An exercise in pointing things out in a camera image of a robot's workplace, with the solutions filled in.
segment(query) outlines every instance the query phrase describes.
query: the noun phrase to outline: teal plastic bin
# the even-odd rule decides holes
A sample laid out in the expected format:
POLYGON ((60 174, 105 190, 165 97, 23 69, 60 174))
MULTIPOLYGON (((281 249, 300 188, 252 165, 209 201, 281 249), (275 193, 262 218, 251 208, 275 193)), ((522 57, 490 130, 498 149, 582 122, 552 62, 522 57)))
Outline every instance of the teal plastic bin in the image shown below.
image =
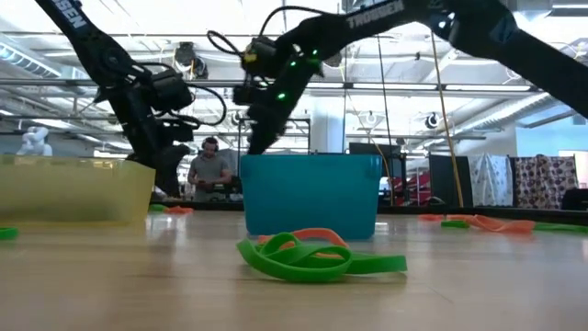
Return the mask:
POLYGON ((244 155, 247 231, 320 227, 347 240, 368 239, 376 227, 381 163, 378 155, 244 155))

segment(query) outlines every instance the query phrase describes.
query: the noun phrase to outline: man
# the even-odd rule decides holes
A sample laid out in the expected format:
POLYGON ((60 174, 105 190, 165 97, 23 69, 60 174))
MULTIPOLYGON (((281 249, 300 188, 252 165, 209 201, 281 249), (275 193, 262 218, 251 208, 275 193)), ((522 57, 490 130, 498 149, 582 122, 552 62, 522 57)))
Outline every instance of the man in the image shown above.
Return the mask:
POLYGON ((210 192, 215 185, 231 183, 229 163, 217 155, 218 151, 219 142, 214 137, 209 137, 202 143, 202 153, 190 164, 187 181, 196 187, 196 202, 206 202, 214 197, 210 192))

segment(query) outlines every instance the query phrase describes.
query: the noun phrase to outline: desk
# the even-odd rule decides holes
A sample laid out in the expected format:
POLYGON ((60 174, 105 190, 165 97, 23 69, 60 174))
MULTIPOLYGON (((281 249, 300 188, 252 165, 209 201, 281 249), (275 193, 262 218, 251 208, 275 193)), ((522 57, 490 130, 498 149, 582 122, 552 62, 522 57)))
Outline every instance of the desk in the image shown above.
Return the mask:
POLYGON ((240 212, 151 216, 122 229, 28 230, 0 242, 0 328, 581 331, 588 237, 507 237, 379 216, 358 251, 405 254, 406 275, 330 285, 264 280, 234 245, 240 212))

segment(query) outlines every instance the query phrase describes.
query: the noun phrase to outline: white statue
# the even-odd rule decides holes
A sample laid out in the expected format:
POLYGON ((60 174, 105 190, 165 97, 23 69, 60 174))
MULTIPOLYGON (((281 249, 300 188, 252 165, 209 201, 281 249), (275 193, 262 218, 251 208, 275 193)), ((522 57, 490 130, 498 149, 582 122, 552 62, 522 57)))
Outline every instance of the white statue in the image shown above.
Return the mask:
POLYGON ((48 134, 49 130, 47 128, 28 128, 27 133, 22 135, 22 146, 17 155, 53 156, 53 149, 49 144, 45 143, 45 138, 48 134))

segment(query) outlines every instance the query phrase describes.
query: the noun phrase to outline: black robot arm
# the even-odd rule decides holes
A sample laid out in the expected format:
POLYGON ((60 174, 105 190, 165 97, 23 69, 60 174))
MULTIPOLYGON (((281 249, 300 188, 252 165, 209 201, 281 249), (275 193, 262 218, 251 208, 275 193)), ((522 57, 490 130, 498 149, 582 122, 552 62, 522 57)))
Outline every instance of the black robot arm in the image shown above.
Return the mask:
POLYGON ((80 63, 98 85, 95 102, 107 100, 133 148, 130 160, 156 170, 155 185, 179 196, 177 166, 190 149, 174 141, 193 140, 196 125, 182 120, 158 120, 161 114, 189 106, 193 101, 182 75, 165 67, 158 74, 136 63, 110 36, 98 29, 74 0, 36 0, 72 43, 80 63))
POLYGON ((321 74, 321 61, 349 43, 414 21, 460 51, 502 63, 588 118, 588 67, 519 29, 499 0, 389 0, 305 19, 275 41, 253 39, 242 54, 243 69, 275 81, 267 88, 253 80, 235 87, 235 103, 249 105, 255 121, 249 153, 261 154, 283 134, 311 77, 321 74))

